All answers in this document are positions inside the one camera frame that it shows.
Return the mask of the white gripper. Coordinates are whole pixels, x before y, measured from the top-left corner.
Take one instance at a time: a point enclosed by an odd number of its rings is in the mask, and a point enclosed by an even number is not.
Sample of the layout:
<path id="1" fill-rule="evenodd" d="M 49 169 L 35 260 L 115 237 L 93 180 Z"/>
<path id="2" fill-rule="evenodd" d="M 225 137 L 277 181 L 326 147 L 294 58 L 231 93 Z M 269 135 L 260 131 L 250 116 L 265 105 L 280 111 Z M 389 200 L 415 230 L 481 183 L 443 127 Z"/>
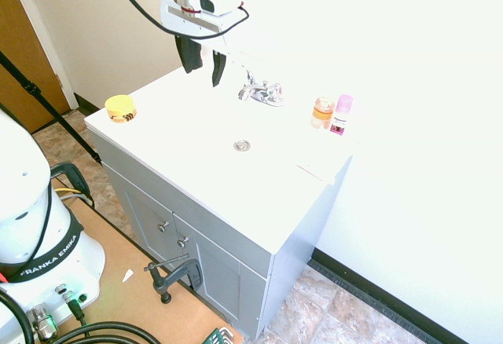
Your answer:
<path id="1" fill-rule="evenodd" d="M 161 23 L 173 32 L 182 67 L 187 74 L 203 66 L 203 46 L 213 49 L 211 81 L 216 87 L 226 66 L 225 33 L 247 19 L 242 0 L 160 0 Z"/>

